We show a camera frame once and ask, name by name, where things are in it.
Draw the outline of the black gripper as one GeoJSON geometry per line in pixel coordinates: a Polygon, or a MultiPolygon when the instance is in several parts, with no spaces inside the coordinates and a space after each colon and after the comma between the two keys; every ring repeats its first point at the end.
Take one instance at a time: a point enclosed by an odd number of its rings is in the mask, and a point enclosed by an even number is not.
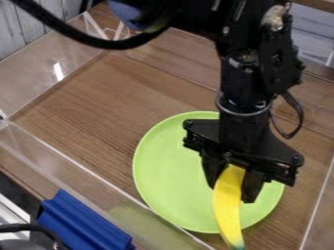
{"type": "Polygon", "coordinates": [[[274,135],[271,103],[246,110],[218,105],[217,118],[188,118],[183,122],[184,147],[194,150],[207,185],[215,187],[225,169],[234,164],[246,171],[242,200],[254,203],[265,183],[293,186],[305,157],[274,135]]]}

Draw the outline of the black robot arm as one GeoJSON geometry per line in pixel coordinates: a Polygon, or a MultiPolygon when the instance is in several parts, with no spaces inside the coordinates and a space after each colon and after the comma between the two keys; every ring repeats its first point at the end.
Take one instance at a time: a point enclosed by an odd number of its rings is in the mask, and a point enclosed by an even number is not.
{"type": "Polygon", "coordinates": [[[200,156],[213,187],[231,164],[246,170],[242,200],[253,203],[265,183],[295,183],[303,156],[283,139],[273,118],[273,101],[282,97],[303,108],[290,93],[302,83],[305,64],[293,41],[291,0],[107,0],[114,15],[132,29],[154,32],[176,27],[215,43],[221,60],[217,119],[188,119],[184,147],[200,156]]]}

